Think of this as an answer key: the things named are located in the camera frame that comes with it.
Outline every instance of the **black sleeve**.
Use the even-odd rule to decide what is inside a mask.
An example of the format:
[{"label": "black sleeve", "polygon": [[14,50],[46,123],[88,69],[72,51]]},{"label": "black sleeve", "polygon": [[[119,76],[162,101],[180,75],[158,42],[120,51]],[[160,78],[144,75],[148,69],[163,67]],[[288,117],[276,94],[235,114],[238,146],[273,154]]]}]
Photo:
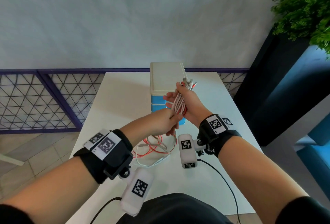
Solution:
[{"label": "black sleeve", "polygon": [[297,198],[286,205],[275,224],[330,223],[330,211],[309,196]]},{"label": "black sleeve", "polygon": [[1,224],[34,224],[22,210],[5,204],[0,204],[0,219]]}]

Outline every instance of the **white table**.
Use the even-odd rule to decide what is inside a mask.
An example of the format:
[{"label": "white table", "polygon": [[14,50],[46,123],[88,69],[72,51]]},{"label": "white table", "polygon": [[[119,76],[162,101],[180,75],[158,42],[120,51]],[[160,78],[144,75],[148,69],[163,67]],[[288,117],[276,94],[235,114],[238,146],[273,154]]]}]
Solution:
[{"label": "white table", "polygon": [[[237,126],[242,137],[261,151],[218,74],[216,72],[188,72],[187,76],[198,82],[194,91],[204,105],[214,113],[228,116]],[[149,72],[106,73],[71,156],[100,129],[120,128],[134,119],[149,114],[150,103]],[[186,121],[180,126],[177,135],[185,133],[191,134],[195,139],[198,129]],[[255,212],[217,158],[210,155],[203,155],[201,158],[215,166],[225,177],[235,193],[239,213]],[[154,174],[155,180],[146,200],[181,192],[212,205],[224,215],[236,214],[233,195],[223,179],[212,168],[201,162],[195,169],[183,169],[180,163],[179,147],[174,149],[168,159],[149,169]],[[125,187],[126,184],[118,177],[112,181],[107,179],[68,223],[89,223],[105,202],[113,197],[121,196]],[[115,223],[123,214],[118,202],[114,201],[99,214],[94,223]]]}]

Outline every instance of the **person's right hand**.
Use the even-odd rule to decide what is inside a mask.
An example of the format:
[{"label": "person's right hand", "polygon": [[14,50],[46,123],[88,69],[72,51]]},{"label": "person's right hand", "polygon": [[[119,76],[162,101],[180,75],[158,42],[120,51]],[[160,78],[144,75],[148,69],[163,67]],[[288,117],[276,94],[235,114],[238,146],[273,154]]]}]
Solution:
[{"label": "person's right hand", "polygon": [[[203,103],[199,100],[198,96],[194,91],[188,90],[186,87],[182,86],[177,82],[177,89],[175,92],[168,92],[166,96],[163,96],[163,99],[171,103],[174,102],[178,93],[181,93],[184,98],[184,103],[186,105],[187,111],[184,117],[199,128],[200,123],[209,115],[212,114]],[[166,106],[172,108],[171,103],[166,103]]]}]

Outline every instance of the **black shirt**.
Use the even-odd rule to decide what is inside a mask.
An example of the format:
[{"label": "black shirt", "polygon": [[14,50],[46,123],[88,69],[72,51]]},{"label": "black shirt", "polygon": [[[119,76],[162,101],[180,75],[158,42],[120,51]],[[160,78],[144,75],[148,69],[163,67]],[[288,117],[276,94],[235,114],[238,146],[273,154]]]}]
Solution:
[{"label": "black shirt", "polygon": [[[28,215],[8,205],[0,205],[2,224],[33,224]],[[212,206],[191,196],[175,193],[144,202],[139,214],[124,214],[117,224],[207,223],[230,224],[223,214]],[[300,197],[282,209],[276,224],[330,223],[330,211],[311,197]]]}]

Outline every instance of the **black cable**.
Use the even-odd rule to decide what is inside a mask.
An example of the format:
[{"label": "black cable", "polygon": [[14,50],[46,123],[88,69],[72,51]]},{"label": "black cable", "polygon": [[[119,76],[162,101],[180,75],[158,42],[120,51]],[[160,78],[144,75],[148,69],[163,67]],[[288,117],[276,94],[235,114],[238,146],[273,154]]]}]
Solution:
[{"label": "black cable", "polygon": [[229,186],[228,182],[226,181],[226,179],[222,176],[222,174],[215,168],[213,167],[211,164],[209,164],[208,162],[202,160],[202,159],[197,159],[197,161],[201,161],[201,162],[204,162],[206,163],[207,165],[209,165],[211,168],[213,168],[221,177],[222,179],[225,181],[225,183],[227,184],[227,186],[229,187],[231,193],[233,194],[233,197],[234,197],[234,200],[235,200],[235,204],[236,204],[236,210],[237,210],[237,218],[238,218],[238,222],[241,224],[241,221],[240,221],[240,217],[238,215],[238,205],[237,205],[237,201],[236,201],[236,197],[235,197],[235,194],[233,192],[233,190],[231,189],[231,187]]},{"label": "black cable", "polygon": [[96,219],[96,217],[99,215],[99,213],[101,213],[101,211],[110,203],[110,202],[112,202],[112,201],[114,201],[114,200],[122,200],[122,198],[121,197],[115,197],[115,198],[112,198],[110,201],[108,201],[107,203],[105,203],[104,205],[103,205],[103,207],[101,207],[101,209],[97,212],[97,214],[94,216],[94,218],[92,219],[92,221],[90,222],[90,224],[92,224],[94,221],[95,221],[95,219]]}]

